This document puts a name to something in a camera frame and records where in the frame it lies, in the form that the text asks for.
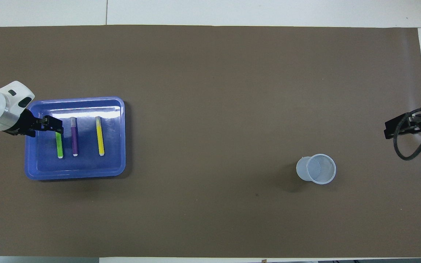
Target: clear plastic cup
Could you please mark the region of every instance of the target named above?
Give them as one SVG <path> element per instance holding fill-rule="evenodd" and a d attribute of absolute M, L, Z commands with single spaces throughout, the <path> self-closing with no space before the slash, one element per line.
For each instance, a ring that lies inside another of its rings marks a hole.
<path fill-rule="evenodd" d="M 334 179 L 335 172 L 332 158 L 322 153 L 303 157 L 297 163 L 297 174 L 304 181 L 326 184 Z"/>

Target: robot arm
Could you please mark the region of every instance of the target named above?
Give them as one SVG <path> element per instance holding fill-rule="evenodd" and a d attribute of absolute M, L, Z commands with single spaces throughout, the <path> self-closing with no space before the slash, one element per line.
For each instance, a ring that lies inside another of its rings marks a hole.
<path fill-rule="evenodd" d="M 384 137 L 393 139 L 394 150 L 401 159 L 412 160 L 421 152 L 421 143 L 414 153 L 409 156 L 404 156 L 397 146 L 399 135 L 421 133 L 421 108 L 399 115 L 387 121 L 384 125 L 386 126 Z"/>
<path fill-rule="evenodd" d="M 0 130 L 11 135 L 35 137 L 35 130 L 53 130 L 63 133 L 63 123 L 57 118 L 44 116 L 35 118 L 26 109 L 34 94 L 18 81 L 0 88 Z"/>

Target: black cable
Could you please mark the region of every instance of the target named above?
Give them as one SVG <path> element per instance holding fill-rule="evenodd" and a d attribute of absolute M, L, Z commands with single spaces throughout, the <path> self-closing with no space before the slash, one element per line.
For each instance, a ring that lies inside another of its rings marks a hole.
<path fill-rule="evenodd" d="M 416 148 L 416 150 L 409 156 L 404 156 L 401 151 L 399 151 L 399 147 L 397 146 L 397 137 L 399 136 L 399 131 L 401 131 L 401 126 L 404 124 L 404 122 L 406 122 L 406 120 L 412 116 L 412 114 L 421 111 L 421 108 L 418 108 L 416 110 L 412 110 L 411 112 L 405 113 L 404 116 L 402 117 L 401 121 L 399 121 L 399 123 L 396 126 L 396 130 L 394 131 L 394 137 L 392 140 L 392 143 L 394 145 L 394 150 L 396 151 L 397 155 L 403 159 L 403 160 L 412 160 L 413 158 L 417 157 L 417 155 L 419 155 L 419 153 L 421 152 L 421 143 L 420 145 Z"/>

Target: plastic tray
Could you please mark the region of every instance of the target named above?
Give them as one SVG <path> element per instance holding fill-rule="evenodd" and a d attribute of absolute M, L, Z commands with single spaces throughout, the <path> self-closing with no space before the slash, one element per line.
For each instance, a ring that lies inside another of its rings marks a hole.
<path fill-rule="evenodd" d="M 63 121 L 64 158 L 56 152 L 54 131 L 37 131 L 25 139 L 25 173 L 32 180 L 116 176 L 126 166 L 124 102 L 118 97 L 39 100 L 28 106 L 37 118 Z M 102 118 L 105 155 L 98 153 L 95 117 Z M 72 156 L 70 117 L 77 118 L 79 155 Z"/>

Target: brown mat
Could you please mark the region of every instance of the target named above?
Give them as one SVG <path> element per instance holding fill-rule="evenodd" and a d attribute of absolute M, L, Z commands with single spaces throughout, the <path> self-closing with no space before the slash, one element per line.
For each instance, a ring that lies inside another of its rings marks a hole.
<path fill-rule="evenodd" d="M 13 80 L 123 98 L 127 168 L 30 181 L 24 138 L 0 133 L 1 255 L 421 257 L 421 155 L 383 136 L 421 106 L 414 28 L 0 28 Z M 315 153 L 328 185 L 296 175 Z"/>

